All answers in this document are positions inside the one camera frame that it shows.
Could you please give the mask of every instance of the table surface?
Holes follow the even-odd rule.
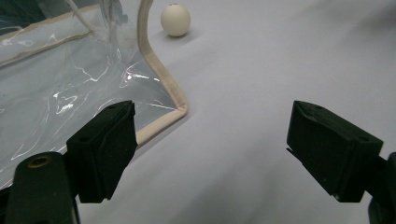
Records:
[[[179,0],[171,38],[154,1],[151,46],[189,114],[141,147],[113,199],[82,223],[369,223],[371,196],[338,203],[286,150],[294,100],[322,105],[396,146],[396,2]]]

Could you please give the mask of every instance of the plastic sheet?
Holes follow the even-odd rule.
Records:
[[[45,20],[0,28],[13,31],[0,36],[0,188],[25,158],[65,152],[107,105],[132,100],[136,131],[177,109],[138,47],[140,0],[38,2]]]

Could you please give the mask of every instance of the white table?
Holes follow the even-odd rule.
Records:
[[[111,201],[82,223],[369,223],[371,196],[339,203],[285,149],[294,100],[396,148],[396,2],[179,0],[191,31],[149,40],[190,103],[136,152]]]

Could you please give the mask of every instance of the black object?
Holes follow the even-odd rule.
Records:
[[[0,191],[0,224],[75,224],[77,195],[82,203],[111,199],[137,147],[134,104],[106,107],[66,144],[64,155],[45,152],[18,165],[13,185]]]
[[[396,208],[396,154],[379,157],[383,142],[326,108],[295,101],[288,151],[340,203],[372,196],[372,224],[393,223]]]

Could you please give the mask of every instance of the white surface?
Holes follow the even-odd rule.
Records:
[[[285,149],[293,100],[322,105],[396,146],[396,2],[180,0],[191,31],[149,39],[190,113],[140,148],[113,199],[82,223],[369,223]]]
[[[161,25],[170,36],[182,36],[190,29],[189,11],[181,4],[171,4],[163,9]]]

